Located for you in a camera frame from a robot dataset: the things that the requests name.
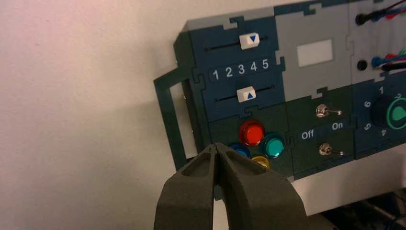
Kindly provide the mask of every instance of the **gray panel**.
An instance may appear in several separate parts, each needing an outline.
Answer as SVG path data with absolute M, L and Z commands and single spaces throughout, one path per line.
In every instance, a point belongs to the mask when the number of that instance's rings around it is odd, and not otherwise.
M 368 0 L 349 4 L 350 36 L 348 37 L 348 44 L 354 49 L 354 55 L 351 57 L 352 84 L 371 79 L 383 80 L 383 77 L 380 77 L 381 71 L 372 69 L 372 58 L 374 56 L 384 57 L 389 53 L 398 54 L 400 50 L 406 49 L 406 17 L 396 16 L 392 20 L 382 18 L 377 22 L 369 21 L 361 26 L 357 26 L 355 23 L 355 17 L 358 14 L 368 14 L 374 10 L 388 7 L 395 2 L 398 0 L 386 0 L 380 3 Z M 362 59 L 368 62 L 368 68 L 359 71 L 357 70 L 357 62 Z
M 348 5 L 321 7 L 312 5 L 316 13 L 304 16 L 303 12 L 276 16 L 279 51 L 285 58 L 283 74 L 285 100 L 291 101 L 311 95 L 321 96 L 317 89 L 329 90 L 351 84 L 350 55 L 346 37 Z M 333 60 L 299 67 L 297 46 L 332 39 Z
M 237 28 L 237 23 L 230 23 L 230 18 L 243 16 L 244 20 L 247 21 L 264 17 L 272 17 L 273 15 L 273 7 L 228 13 L 207 18 L 188 20 L 183 30 L 198 30 L 218 25 L 223 25 L 224 29 L 227 30 Z

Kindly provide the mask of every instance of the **handle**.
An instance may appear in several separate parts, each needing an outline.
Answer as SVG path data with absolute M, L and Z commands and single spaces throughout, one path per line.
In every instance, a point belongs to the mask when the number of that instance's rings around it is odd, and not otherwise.
M 187 163 L 182 137 L 180 136 L 179 124 L 176 118 L 170 87 L 189 79 L 190 68 L 176 68 L 171 72 L 154 80 L 158 103 L 161 109 L 166 134 L 169 140 L 170 150 L 176 171 Z

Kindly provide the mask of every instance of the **control panel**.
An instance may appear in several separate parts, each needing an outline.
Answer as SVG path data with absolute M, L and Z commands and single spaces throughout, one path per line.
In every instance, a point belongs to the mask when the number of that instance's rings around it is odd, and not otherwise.
M 299 179 L 406 142 L 406 5 L 316 0 L 190 20 L 154 81 L 175 165 L 169 88 L 198 152 L 221 142 Z

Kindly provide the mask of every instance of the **number 4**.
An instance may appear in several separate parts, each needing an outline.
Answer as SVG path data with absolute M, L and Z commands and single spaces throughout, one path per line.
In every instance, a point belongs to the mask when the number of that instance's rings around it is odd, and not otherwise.
M 251 70 L 253 70 L 253 71 L 257 71 L 257 65 L 255 64 L 255 61 L 254 61 L 254 62 L 252 62 L 252 65 L 251 65 Z

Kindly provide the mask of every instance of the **number 3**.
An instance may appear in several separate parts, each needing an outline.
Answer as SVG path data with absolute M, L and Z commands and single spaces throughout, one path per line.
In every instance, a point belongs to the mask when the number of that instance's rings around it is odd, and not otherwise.
M 243 65 L 239 65 L 238 68 L 240 69 L 240 70 L 238 71 L 239 74 L 244 74 L 244 73 L 245 73 L 245 69 L 244 69 L 244 66 L 243 66 Z

